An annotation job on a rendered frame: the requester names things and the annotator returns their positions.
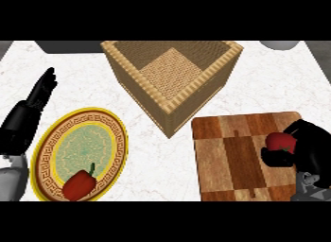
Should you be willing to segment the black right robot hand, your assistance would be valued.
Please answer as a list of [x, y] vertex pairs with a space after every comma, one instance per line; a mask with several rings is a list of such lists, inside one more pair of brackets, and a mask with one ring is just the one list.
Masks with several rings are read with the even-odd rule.
[[292, 152], [261, 148], [262, 162], [270, 167], [295, 166], [298, 172], [317, 175], [314, 186], [331, 186], [331, 133], [312, 123], [298, 119], [283, 132], [295, 139]]

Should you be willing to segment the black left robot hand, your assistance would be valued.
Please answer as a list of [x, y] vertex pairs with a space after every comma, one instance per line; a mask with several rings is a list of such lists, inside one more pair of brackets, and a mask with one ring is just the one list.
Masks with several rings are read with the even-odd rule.
[[55, 86], [54, 68], [49, 67], [38, 78], [27, 98], [14, 104], [0, 127], [0, 155], [17, 156], [27, 150]]

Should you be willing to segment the red tomato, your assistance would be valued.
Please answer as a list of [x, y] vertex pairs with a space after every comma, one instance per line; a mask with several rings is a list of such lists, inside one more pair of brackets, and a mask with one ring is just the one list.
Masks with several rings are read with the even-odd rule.
[[268, 151], [283, 150], [293, 153], [295, 139], [284, 132], [272, 132], [267, 135], [265, 145]]

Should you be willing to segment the wooden cutting board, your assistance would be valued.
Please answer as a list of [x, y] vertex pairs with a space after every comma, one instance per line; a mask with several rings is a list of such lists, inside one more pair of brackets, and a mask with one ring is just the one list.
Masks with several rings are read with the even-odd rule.
[[203, 201], [287, 201], [295, 193], [295, 170], [261, 160], [267, 135], [299, 118], [296, 112], [196, 117], [191, 139], [199, 194]]

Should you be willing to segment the square wicker basket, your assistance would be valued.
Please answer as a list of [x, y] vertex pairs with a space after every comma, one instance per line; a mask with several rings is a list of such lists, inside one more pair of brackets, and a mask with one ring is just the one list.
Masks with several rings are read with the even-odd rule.
[[241, 46], [233, 41], [104, 41], [117, 83], [172, 136], [222, 88]]

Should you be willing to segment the yellow patterned plate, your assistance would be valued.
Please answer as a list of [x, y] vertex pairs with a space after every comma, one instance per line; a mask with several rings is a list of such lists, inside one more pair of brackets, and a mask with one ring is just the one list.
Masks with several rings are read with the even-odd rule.
[[111, 188], [128, 156], [128, 135], [114, 114], [95, 107], [66, 114], [42, 134], [30, 161], [30, 185], [39, 200], [67, 201], [63, 185], [83, 170], [77, 184], [94, 180], [79, 201]]

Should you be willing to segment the red bell pepper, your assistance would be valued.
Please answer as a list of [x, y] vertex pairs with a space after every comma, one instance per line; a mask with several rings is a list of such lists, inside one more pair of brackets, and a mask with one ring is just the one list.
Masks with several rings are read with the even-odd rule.
[[79, 170], [63, 184], [63, 197], [67, 200], [79, 200], [95, 186], [95, 178], [91, 176], [94, 164], [89, 164], [89, 170]]

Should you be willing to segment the dark grey appliance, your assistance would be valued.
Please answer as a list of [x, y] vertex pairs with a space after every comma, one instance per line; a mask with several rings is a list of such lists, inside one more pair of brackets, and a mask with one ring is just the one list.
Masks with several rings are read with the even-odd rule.
[[46, 54], [100, 53], [98, 41], [36, 41], [38, 47]]

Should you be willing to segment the pale grey round object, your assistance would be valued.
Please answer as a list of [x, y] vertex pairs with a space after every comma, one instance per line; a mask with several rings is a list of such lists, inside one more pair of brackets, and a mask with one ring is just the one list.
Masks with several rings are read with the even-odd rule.
[[296, 46], [298, 41], [261, 41], [261, 44], [272, 50], [286, 51]]

